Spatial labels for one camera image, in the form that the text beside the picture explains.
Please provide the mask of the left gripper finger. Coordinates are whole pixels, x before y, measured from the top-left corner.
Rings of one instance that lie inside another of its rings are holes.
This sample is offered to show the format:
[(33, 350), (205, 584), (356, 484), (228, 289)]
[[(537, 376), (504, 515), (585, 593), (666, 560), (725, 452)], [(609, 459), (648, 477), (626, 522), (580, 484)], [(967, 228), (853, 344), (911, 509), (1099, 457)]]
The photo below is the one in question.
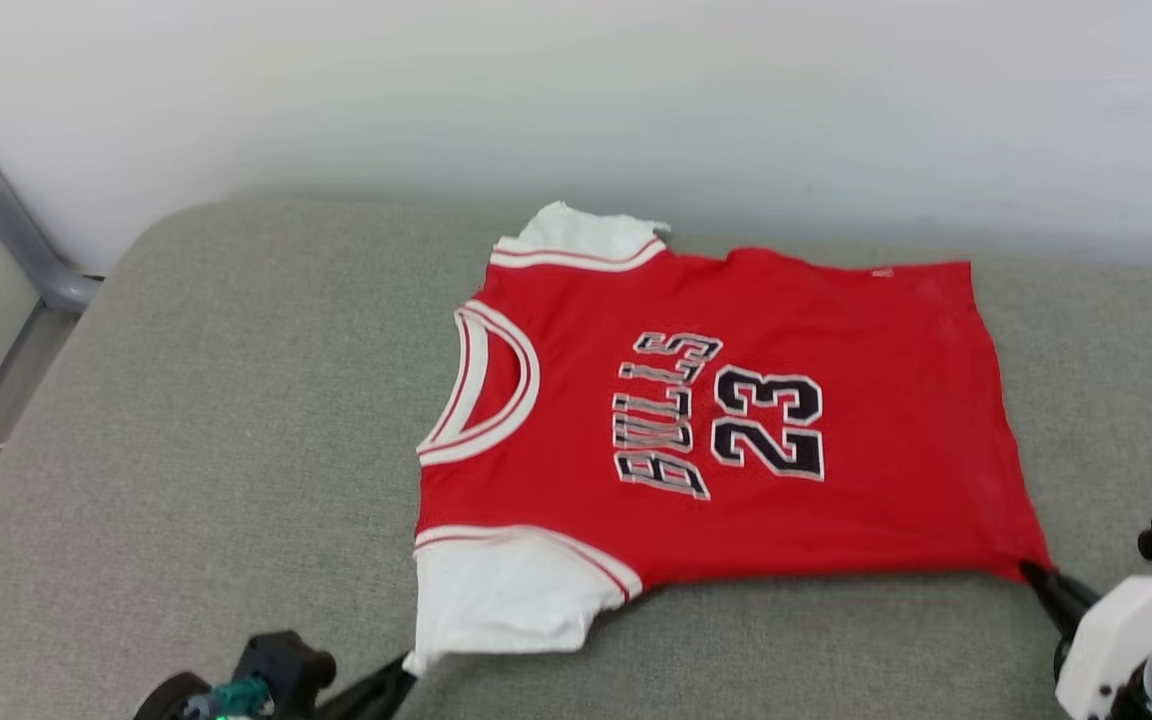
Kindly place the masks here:
[(419, 682), (406, 669), (407, 655), (399, 655), (364, 679), (334, 694), (316, 708), (316, 719), (393, 719), (408, 694)]

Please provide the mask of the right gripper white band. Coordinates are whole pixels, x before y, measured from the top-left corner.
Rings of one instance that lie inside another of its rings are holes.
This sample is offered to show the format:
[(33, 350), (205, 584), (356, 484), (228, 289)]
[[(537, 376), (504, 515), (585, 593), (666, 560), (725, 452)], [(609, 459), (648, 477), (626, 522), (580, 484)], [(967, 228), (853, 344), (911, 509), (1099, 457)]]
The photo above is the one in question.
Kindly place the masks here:
[(1138, 675), (1152, 719), (1152, 577), (1126, 578), (1102, 597), (1036, 562), (1020, 562), (1020, 571), (1061, 638), (1073, 639), (1055, 687), (1066, 715), (1111, 719), (1116, 697)]

